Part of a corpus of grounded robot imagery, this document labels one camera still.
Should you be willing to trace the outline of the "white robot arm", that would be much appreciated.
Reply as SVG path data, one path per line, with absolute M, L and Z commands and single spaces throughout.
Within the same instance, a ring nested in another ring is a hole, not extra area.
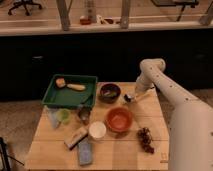
M 163 59 L 144 59 L 135 93 L 155 85 L 174 110 L 170 121 L 168 171 L 213 171 L 213 107 L 164 74 Z

